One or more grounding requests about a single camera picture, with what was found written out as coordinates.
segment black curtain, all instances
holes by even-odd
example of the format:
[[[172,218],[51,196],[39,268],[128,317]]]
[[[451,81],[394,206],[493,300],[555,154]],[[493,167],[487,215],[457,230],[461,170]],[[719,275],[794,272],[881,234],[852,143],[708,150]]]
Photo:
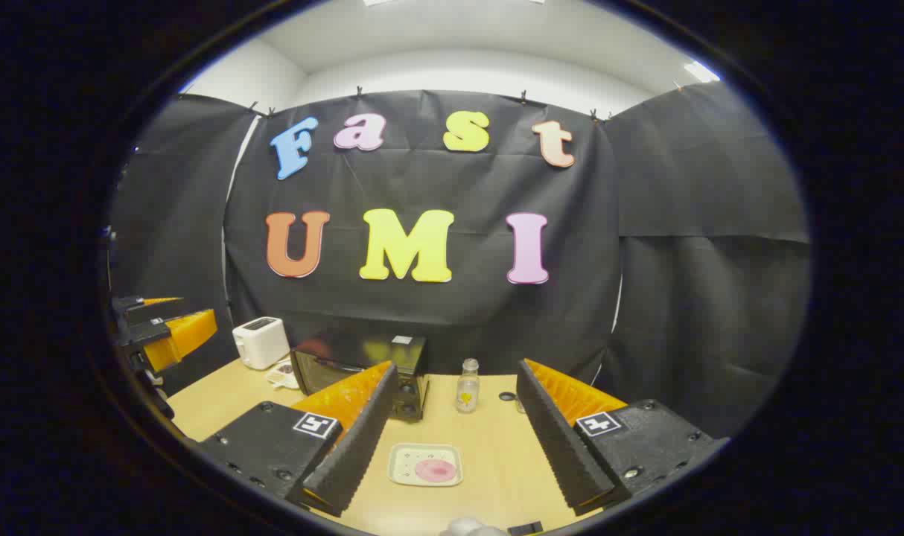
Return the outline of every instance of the black curtain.
[[[596,386],[733,435],[785,369],[806,311],[812,250],[795,172],[722,83],[634,106],[608,135],[623,291]]]
[[[220,230],[234,163],[255,113],[179,95],[141,133],[109,222],[118,240],[112,294],[180,296],[214,309],[217,333],[162,373],[172,395],[237,359],[223,283]]]
[[[445,119],[485,113],[489,146],[478,153],[445,148]],[[337,149],[345,119],[374,112],[387,119],[383,146]],[[319,126],[303,169],[277,180],[270,140],[302,119]],[[541,157],[532,125],[556,120],[574,140],[577,162],[561,169]],[[285,321],[292,342],[324,329],[425,335],[428,370],[456,374],[476,357],[480,373],[515,373],[522,357],[564,371],[593,362],[608,347],[620,281],[617,181],[613,146],[601,123],[541,103],[468,92],[387,92],[300,106],[265,119],[238,168],[227,206],[228,288],[237,323],[261,315]],[[364,281],[368,226],[363,213],[387,208],[405,231],[429,209],[448,210],[446,284],[407,276]],[[307,278],[281,278],[265,262],[264,218],[328,211],[319,267]],[[542,285],[514,285],[513,235],[506,217],[533,211],[543,230]],[[289,255],[305,232],[291,227]]]

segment black microwave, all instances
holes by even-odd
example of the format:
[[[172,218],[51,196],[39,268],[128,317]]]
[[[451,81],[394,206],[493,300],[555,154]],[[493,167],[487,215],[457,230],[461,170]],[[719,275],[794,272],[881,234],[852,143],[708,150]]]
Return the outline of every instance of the black microwave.
[[[390,416],[419,421],[429,389],[425,346],[424,336],[329,331],[299,343],[291,352],[291,363],[300,390],[312,395],[350,374],[391,360],[398,369],[398,391]]]

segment table surface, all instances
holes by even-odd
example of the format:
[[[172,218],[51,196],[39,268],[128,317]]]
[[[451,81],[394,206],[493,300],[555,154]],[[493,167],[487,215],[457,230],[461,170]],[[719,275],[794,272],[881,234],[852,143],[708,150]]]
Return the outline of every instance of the table surface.
[[[170,396],[174,423],[202,441],[261,401],[292,405],[303,399],[299,390],[275,390],[265,376],[240,360],[226,364]],[[455,410],[457,376],[428,379],[422,421],[390,418],[349,508],[340,518],[316,514],[383,536],[438,536],[465,516],[502,530],[536,521],[550,530],[599,511],[575,516],[565,505],[528,418],[514,401],[497,397],[515,392],[514,374],[480,377],[478,407],[470,414]],[[447,488],[395,484],[386,466],[398,442],[453,445],[462,459],[462,482]]]

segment white toaster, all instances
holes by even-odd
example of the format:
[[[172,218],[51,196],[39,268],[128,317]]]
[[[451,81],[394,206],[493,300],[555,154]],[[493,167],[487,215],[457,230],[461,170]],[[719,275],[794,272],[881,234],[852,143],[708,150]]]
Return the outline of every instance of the white toaster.
[[[261,316],[234,328],[234,343],[241,362],[251,369],[264,370],[290,353],[283,320]]]

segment white ceiling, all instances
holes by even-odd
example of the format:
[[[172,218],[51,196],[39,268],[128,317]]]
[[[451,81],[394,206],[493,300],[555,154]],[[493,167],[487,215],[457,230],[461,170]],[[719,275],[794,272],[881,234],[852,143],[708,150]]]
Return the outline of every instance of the white ceiling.
[[[581,65],[654,95],[698,82],[686,54],[584,0],[330,0],[261,38],[307,74],[402,51],[490,48]]]

